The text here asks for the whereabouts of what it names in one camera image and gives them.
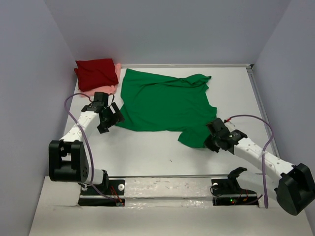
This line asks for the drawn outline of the green t-shirt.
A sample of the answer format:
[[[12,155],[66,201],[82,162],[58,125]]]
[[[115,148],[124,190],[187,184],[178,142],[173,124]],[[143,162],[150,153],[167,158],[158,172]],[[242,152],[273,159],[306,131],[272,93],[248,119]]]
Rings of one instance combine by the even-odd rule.
[[[137,132],[179,132],[180,143],[203,148],[210,135],[206,125],[217,117],[217,108],[206,95],[211,78],[203,74],[176,78],[127,69],[120,109],[125,120],[117,126]]]

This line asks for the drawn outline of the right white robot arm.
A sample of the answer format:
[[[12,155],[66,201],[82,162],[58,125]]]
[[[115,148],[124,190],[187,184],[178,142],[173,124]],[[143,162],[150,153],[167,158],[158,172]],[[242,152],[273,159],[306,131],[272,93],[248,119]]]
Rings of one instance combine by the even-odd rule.
[[[210,135],[205,146],[211,151],[229,151],[262,171],[262,176],[245,178],[233,176],[226,181],[227,189],[237,193],[245,184],[256,193],[263,193],[277,201],[291,215],[298,215],[315,199],[315,181],[309,167],[294,165],[279,159],[258,146],[228,120],[217,118],[207,124]]]

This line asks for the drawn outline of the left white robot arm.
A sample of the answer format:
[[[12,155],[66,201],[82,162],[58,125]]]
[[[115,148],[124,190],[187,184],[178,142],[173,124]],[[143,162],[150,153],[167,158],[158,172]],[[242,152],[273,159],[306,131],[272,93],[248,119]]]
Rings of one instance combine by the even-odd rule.
[[[50,180],[90,185],[96,193],[104,194],[109,188],[109,176],[105,170],[94,167],[88,140],[95,130],[107,133],[110,127],[125,119],[114,102],[114,95],[104,92],[95,92],[79,118],[69,116],[73,118],[73,127],[48,146]]]

